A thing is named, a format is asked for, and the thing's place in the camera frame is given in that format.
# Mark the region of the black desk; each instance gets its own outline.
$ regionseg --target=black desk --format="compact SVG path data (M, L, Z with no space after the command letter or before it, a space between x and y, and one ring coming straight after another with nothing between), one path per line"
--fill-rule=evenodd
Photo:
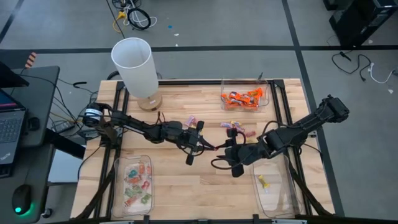
M18 152L12 177L0 179L0 223L35 223L39 220L45 205L54 152L51 144L24 148ZM11 206L12 194L24 182L32 187L32 206L27 213L16 215Z
M22 69L14 70L20 74ZM57 84L59 67L30 68L23 75L44 78ZM69 139L47 129L55 87L45 80L23 77L30 85L15 88L12 97L21 102L29 110L29 116L40 120L40 129L25 131L14 163L11 177L0 179L0 223L35 223L44 211L47 198L47 179L49 176L55 150L59 149L75 157L83 158L85 148ZM21 216L14 213L11 198L14 190L22 185L32 187L32 210Z

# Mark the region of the black line on floor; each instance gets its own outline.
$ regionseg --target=black line on floor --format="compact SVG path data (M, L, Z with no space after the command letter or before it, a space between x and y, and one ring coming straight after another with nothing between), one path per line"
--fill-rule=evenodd
M0 33L0 44L1 44L2 40L4 39L4 37L6 36L8 29L10 29L10 26L11 26L12 22L14 21L15 17L17 16L19 9L22 6L22 3L24 3L24 0L19 0L17 2L17 4L15 5L14 10L12 10L10 17L8 17L6 25L4 25L4 27Z
M300 47L299 38L297 37L297 33L296 33L296 30L294 27L293 17L292 17L292 14L290 13L289 4L288 4L287 0L282 0L282 4L283 4L284 10L285 10L285 15L286 15L289 31L292 36L293 45L294 45L295 53L297 56L298 66L299 66L301 74L302 74L302 80L303 80L305 92L307 93L308 103L310 105L311 111L315 111L315 109L317 108L317 104L315 102L315 97L314 97L314 94L312 91L310 79L308 77L307 68L305 66L302 48ZM326 145L325 135L324 135L322 129L318 131L318 143L319 143L320 149L322 150L322 153L323 153L323 165L325 166L325 171L327 173L326 177L328 180L328 185L329 185L331 196L332 196L333 206L335 207L335 212L337 215L344 216L343 205L341 203L340 193L338 191L335 173L333 171L333 166L331 164L330 155L329 155L328 148Z
M398 45L362 45L355 49L342 46L300 46L300 50L398 50Z
M341 46L271 46L271 45L240 45L240 46L194 46L194 47L153 47L153 52L200 52L200 51L229 51L229 50L352 50ZM398 45L366 45L356 50L398 50ZM89 49L0 49L0 53L6 52L35 52L37 54L95 54L110 53L112 48Z

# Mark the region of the wooden base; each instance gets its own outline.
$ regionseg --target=wooden base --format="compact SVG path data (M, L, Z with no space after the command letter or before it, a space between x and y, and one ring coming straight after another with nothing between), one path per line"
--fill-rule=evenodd
M139 99L137 103L144 111L155 111L162 106L162 95L155 93L150 97Z

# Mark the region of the gray floor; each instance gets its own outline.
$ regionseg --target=gray floor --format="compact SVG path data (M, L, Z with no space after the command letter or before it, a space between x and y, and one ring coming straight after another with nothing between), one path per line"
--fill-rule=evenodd
M156 16L158 23L144 32L127 27L124 33L126 37L146 39L153 47L293 45L282 0L142 1L142 8ZM0 2L0 29L16 2ZM321 0L287 2L300 45L327 46L329 38L331 45L338 45L328 24L332 13L326 11ZM122 39L113 31L112 22L105 1L24 0L0 50L110 48ZM398 45L397 27L395 13L365 45ZM331 56L338 51L302 53L316 101L332 94L351 110L347 121L324 128L345 215L398 220L398 77L380 85L364 71L367 81L362 82L358 72L347 75L332 64ZM352 63L340 58L336 61L351 70L358 54L367 55L375 63L373 73L378 80L384 80L398 67L398 50L356 51L349 54ZM289 50L154 52L154 60L163 78L254 78L261 72L267 78L302 78L296 54ZM60 78L67 82L88 81L86 87L91 90L115 70L109 53L39 54L34 66L47 65L60 66ZM71 112L79 113L89 95L63 83L58 86ZM62 113L55 106L52 111ZM54 163L67 163L69 167L54 166L50 178L74 181L79 162L58 156ZM53 222L68 218L74 196L73 187L62 193L67 198L60 198L59 192L63 190L49 195L49 206L64 202L57 207Z

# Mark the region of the power strip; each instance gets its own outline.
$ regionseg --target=power strip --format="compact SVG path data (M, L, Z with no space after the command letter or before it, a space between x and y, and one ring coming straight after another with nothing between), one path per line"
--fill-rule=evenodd
M74 127L75 127L75 123L66 121L61 124L56 124L55 126L53 126L51 128L51 130L55 133L61 134L61 133L64 133L65 131L71 130Z

